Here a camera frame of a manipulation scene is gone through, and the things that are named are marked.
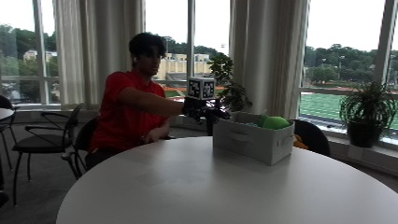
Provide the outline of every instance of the plant pot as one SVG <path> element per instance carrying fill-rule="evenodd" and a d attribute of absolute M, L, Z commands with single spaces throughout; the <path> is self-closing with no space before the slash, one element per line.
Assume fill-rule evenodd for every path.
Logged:
<path fill-rule="evenodd" d="M 347 125 L 349 144 L 356 147 L 372 147 L 379 140 L 381 131 L 379 126 L 349 121 Z"/>

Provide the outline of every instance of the man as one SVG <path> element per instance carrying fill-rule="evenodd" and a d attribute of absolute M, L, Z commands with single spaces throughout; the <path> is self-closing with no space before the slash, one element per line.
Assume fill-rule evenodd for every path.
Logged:
<path fill-rule="evenodd" d="M 168 133 L 168 118 L 180 114 L 183 103 L 163 98 L 151 81 L 158 73 L 164 47 L 156 35 L 140 33 L 129 42 L 131 70 L 110 74 L 97 118 L 98 127 L 85 156 L 86 168 L 140 144 L 156 142 Z"/>

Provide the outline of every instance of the hand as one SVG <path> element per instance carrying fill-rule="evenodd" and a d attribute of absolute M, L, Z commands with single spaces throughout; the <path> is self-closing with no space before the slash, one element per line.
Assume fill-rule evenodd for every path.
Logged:
<path fill-rule="evenodd" d="M 150 132 L 142 136 L 142 142 L 144 144 L 154 143 L 159 141 L 159 139 L 164 136 L 163 130 L 160 128 L 155 128 L 150 130 Z"/>

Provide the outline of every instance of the chair back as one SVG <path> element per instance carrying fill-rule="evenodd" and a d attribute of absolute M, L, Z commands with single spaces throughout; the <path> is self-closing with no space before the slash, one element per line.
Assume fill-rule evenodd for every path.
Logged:
<path fill-rule="evenodd" d="M 63 128 L 63 141 L 67 137 L 71 141 L 74 139 L 74 127 L 78 125 L 78 114 L 79 110 L 83 107 L 85 103 L 77 104 L 74 107 L 69 119 L 66 120 L 65 128 Z"/>
<path fill-rule="evenodd" d="M 86 151 L 89 148 L 89 142 L 91 134 L 94 133 L 98 126 L 97 117 L 90 119 L 87 123 L 79 129 L 74 139 L 74 149 Z"/>
<path fill-rule="evenodd" d="M 310 122 L 300 119 L 294 121 L 294 134 L 300 137 L 302 143 L 308 147 L 308 151 L 324 156 L 331 155 L 328 140 L 322 130 Z"/>
<path fill-rule="evenodd" d="M 10 126 L 11 123 L 13 123 L 13 120 L 14 120 L 15 108 L 17 107 L 14 107 L 11 105 L 11 102 L 10 102 L 9 98 L 6 98 L 3 95 L 0 95 L 0 108 L 13 110 L 13 114 L 10 116 L 10 119 L 7 121 L 1 122 L 1 123 L 6 123 Z"/>
<path fill-rule="evenodd" d="M 10 100 L 3 95 L 0 95 L 0 108 L 13 109 Z"/>

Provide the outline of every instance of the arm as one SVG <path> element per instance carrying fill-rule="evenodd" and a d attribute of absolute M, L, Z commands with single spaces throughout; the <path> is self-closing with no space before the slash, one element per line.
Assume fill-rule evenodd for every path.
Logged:
<path fill-rule="evenodd" d="M 163 138 L 168 134 L 168 119 L 164 119 L 160 123 L 160 126 L 152 130 L 142 137 L 142 141 L 144 144 L 156 142 L 160 138 Z"/>
<path fill-rule="evenodd" d="M 131 87 L 126 87 L 121 90 L 117 101 L 147 113 L 162 116 L 175 116 L 182 113 L 183 103 L 163 99 L 155 94 L 138 91 Z"/>

